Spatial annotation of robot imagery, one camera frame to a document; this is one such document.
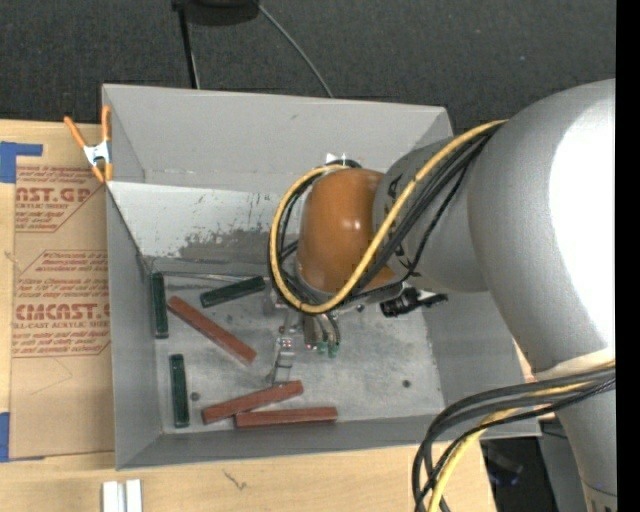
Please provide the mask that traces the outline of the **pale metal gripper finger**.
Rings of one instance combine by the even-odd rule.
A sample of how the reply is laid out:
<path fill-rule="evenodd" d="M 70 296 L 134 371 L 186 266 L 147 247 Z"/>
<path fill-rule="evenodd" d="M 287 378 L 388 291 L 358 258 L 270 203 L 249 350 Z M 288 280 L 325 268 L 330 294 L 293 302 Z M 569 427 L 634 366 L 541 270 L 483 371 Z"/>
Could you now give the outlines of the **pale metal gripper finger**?
<path fill-rule="evenodd" d="M 296 359 L 294 341 L 290 338 L 278 338 L 275 343 L 274 364 L 271 370 L 271 384 L 288 382 Z"/>

